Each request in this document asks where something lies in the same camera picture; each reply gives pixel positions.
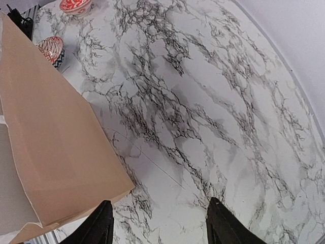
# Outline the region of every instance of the bowl rim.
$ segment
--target bowl rim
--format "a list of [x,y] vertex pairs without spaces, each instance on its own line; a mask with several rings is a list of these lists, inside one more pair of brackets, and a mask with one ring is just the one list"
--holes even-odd
[[66,14],[76,15],[77,12],[78,12],[79,10],[83,9],[83,8],[85,8],[85,9],[89,9],[90,6],[91,6],[91,4],[92,4],[92,0],[89,1],[89,4],[83,5],[81,8],[73,9],[73,10],[71,10],[71,11],[63,11],[63,10],[62,10],[62,11],[63,11],[64,13],[66,13]]
[[57,56],[57,58],[53,61],[53,62],[51,62],[51,64],[53,64],[53,63],[55,63],[56,61],[57,61],[57,59],[61,56],[61,54],[62,54],[62,52],[63,52],[63,50],[64,50],[64,42],[63,42],[63,39],[61,38],[61,37],[57,37],[57,36],[51,36],[51,37],[47,37],[47,38],[45,38],[45,39],[42,39],[36,46],[37,46],[37,48],[39,48],[40,46],[40,44],[41,43],[43,43],[43,42],[49,42],[51,39],[53,39],[53,38],[57,38],[57,39],[59,39],[60,40],[60,42],[62,43],[62,48],[60,49],[60,52],[59,52],[59,55]]
[[67,0],[62,0],[60,5],[59,5],[59,8],[63,11],[63,12],[72,12],[72,11],[76,11],[80,8],[84,8],[87,4],[89,4],[90,2],[92,2],[92,0],[86,0],[84,3],[82,3],[81,5],[79,5],[78,7],[75,7],[75,8],[72,8],[72,9],[64,9],[62,8],[62,4],[67,1]]

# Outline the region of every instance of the red and white bowl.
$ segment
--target red and white bowl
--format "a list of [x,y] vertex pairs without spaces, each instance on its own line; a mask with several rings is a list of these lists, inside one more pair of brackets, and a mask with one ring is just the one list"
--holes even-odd
[[48,37],[37,44],[40,52],[58,68],[64,60],[63,40],[60,37]]
[[60,9],[66,14],[81,16],[90,10],[92,0],[62,0]]

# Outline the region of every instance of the cardboard flap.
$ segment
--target cardboard flap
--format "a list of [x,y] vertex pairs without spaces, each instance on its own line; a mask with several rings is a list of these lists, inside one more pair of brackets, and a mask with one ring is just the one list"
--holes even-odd
[[4,235],[38,219],[18,178],[6,125],[0,125],[0,154],[0,235]]
[[17,172],[42,225],[128,193],[134,185],[89,103],[2,20],[0,97]]
[[14,233],[15,236],[13,236],[12,234],[9,235],[9,237],[11,237],[10,244],[22,243],[26,240],[31,240],[37,236],[44,235],[54,229],[62,227],[63,225],[65,225],[67,223],[79,220],[81,218],[84,218],[84,217],[90,215],[94,209],[95,208],[92,208],[88,211],[81,212],[75,216],[70,216],[69,218],[65,219],[64,221],[61,221],[60,223],[53,223],[46,227],[41,227],[34,223],[27,223],[19,233],[17,233],[17,232]]

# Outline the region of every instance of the marble pattern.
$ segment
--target marble pattern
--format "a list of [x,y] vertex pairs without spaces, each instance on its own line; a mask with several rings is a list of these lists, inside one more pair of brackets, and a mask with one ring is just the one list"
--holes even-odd
[[34,40],[63,38],[60,71],[93,105],[136,185],[115,205],[114,243],[207,243],[211,197],[267,243],[323,235],[320,132],[233,2],[94,0],[83,18],[58,5],[39,10]]

